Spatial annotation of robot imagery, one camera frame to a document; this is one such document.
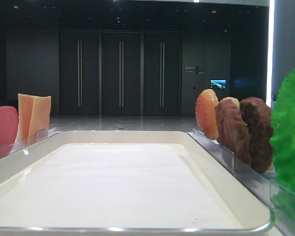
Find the inner brown meat patty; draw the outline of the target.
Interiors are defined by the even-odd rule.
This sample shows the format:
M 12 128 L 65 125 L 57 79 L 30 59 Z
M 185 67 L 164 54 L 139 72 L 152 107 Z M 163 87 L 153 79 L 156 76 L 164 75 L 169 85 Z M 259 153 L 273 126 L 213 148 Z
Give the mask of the inner brown meat patty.
M 222 101 L 215 107 L 215 117 L 219 144 L 232 151 L 241 162 L 251 166 L 250 135 L 240 109 L 230 100 Z

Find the outer dark meat patty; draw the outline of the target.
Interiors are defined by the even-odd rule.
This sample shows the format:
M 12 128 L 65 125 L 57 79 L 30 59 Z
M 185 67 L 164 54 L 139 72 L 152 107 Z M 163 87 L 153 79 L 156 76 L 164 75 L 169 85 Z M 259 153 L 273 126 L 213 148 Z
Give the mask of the outer dark meat patty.
M 239 108 L 250 135 L 251 168 L 259 174 L 263 174 L 273 162 L 273 148 L 270 144 L 270 139 L 273 136 L 272 109 L 257 97 L 241 100 Z

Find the outer orange cheese slice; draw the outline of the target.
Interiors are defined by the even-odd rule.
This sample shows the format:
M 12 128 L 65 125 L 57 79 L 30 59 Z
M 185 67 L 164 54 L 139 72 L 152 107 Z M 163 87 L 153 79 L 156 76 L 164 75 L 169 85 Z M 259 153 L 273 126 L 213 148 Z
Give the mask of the outer orange cheese slice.
M 18 94 L 19 130 L 18 140 L 28 138 L 34 95 Z

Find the green lettuce leaf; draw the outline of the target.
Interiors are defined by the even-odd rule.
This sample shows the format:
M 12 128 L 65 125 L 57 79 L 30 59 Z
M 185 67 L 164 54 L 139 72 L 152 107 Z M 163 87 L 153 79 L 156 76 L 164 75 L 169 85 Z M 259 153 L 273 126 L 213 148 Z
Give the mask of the green lettuce leaf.
M 295 193 L 295 68 L 278 90 L 271 125 L 274 128 L 270 143 L 276 181 Z M 275 197 L 274 202 L 295 220 L 295 203 L 289 203 L 283 196 Z

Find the red tomato slice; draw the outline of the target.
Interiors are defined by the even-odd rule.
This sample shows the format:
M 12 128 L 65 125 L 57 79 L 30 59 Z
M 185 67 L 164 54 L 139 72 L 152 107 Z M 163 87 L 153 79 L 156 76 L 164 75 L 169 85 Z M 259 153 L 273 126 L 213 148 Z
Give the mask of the red tomato slice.
M 18 113 L 12 106 L 0 107 L 0 159 L 12 150 L 18 131 Z

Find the inner top bun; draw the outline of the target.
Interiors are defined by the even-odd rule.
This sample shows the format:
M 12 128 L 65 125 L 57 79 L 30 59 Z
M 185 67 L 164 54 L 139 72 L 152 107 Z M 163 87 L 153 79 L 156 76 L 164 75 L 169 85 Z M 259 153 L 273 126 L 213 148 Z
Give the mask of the inner top bun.
M 218 138 L 215 107 L 218 98 L 212 89 L 203 90 L 196 100 L 195 115 L 199 128 L 211 140 Z

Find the right dark door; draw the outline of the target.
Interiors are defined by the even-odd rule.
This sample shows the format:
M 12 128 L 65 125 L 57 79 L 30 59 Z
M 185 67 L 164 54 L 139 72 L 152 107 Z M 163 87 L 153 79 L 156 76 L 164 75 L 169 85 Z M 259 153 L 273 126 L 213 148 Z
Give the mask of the right dark door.
M 180 85 L 181 34 L 145 33 L 144 115 L 179 115 Z

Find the dark door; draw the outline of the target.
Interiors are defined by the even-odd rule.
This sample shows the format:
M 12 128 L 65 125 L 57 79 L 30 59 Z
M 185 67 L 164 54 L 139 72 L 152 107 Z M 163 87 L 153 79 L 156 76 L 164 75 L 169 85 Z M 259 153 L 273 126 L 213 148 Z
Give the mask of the dark door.
M 104 32 L 103 115 L 140 114 L 140 34 Z
M 179 115 L 180 85 L 181 34 L 145 33 L 144 115 Z
M 99 114 L 99 39 L 96 31 L 60 32 L 60 112 Z

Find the middle dark door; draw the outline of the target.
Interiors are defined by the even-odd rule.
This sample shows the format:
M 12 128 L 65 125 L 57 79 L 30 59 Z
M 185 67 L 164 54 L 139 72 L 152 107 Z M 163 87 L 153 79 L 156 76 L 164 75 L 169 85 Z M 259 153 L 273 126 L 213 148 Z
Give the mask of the middle dark door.
M 140 114 L 140 34 L 104 32 L 103 115 Z

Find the left dark door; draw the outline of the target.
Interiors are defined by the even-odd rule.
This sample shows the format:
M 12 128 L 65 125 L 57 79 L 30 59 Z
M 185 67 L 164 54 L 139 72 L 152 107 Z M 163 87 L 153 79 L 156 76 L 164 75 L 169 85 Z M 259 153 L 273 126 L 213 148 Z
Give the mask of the left dark door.
M 99 39 L 96 31 L 60 32 L 60 112 L 99 114 Z

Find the white rectangular metal tray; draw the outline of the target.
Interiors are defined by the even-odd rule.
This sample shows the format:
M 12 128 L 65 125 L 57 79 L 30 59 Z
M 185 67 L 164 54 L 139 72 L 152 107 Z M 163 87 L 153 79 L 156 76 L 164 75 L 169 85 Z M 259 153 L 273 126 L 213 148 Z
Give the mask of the white rectangular metal tray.
M 184 132 L 65 131 L 0 159 L 0 236 L 264 236 L 274 221 Z

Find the small wall screen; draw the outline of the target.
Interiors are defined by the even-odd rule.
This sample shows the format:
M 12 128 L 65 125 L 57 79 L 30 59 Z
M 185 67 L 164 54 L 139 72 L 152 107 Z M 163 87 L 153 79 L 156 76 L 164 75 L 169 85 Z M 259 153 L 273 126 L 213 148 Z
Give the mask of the small wall screen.
M 225 89 L 226 80 L 210 80 L 210 89 Z

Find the left long acrylic rail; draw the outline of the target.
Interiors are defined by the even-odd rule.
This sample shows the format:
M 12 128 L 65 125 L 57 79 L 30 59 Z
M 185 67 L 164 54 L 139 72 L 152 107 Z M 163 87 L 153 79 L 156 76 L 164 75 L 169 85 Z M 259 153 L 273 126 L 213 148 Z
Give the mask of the left long acrylic rail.
M 0 159 L 8 156 L 11 153 L 14 153 L 16 151 L 26 149 L 28 146 L 38 143 L 39 141 L 42 141 L 48 137 L 51 137 L 52 135 L 55 135 L 58 133 L 57 128 L 52 128 L 49 130 L 42 130 L 37 132 L 34 136 L 29 137 L 27 139 L 23 139 L 21 141 L 14 142 L 12 144 L 3 145 L 0 146 Z

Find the long acrylic rail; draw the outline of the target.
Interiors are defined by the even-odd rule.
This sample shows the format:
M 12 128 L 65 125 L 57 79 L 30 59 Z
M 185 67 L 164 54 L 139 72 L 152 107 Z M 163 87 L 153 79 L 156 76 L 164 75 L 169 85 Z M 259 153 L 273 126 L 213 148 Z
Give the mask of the long acrylic rail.
M 28 146 L 38 143 L 39 141 L 42 141 L 48 137 L 51 137 L 52 135 L 55 135 L 58 133 L 57 128 L 52 128 L 49 130 L 42 130 L 37 132 L 34 136 L 29 137 L 27 139 L 23 139 L 21 141 L 14 142 L 12 144 L 3 145 L 0 146 L 0 159 L 8 156 L 11 153 L 14 153 L 16 151 L 26 149 Z
M 276 181 L 273 166 L 265 174 L 259 174 L 200 130 L 194 128 L 189 134 L 248 191 L 274 211 L 275 226 L 269 235 L 295 236 L 295 192 Z

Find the right long acrylic rail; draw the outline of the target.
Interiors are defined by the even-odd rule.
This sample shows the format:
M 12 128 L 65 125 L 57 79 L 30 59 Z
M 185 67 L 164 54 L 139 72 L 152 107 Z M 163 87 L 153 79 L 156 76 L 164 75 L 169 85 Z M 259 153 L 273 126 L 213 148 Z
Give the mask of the right long acrylic rail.
M 274 211 L 275 226 L 269 235 L 295 236 L 295 192 L 276 181 L 273 166 L 265 174 L 259 174 L 200 130 L 194 128 L 189 134 L 248 191 Z

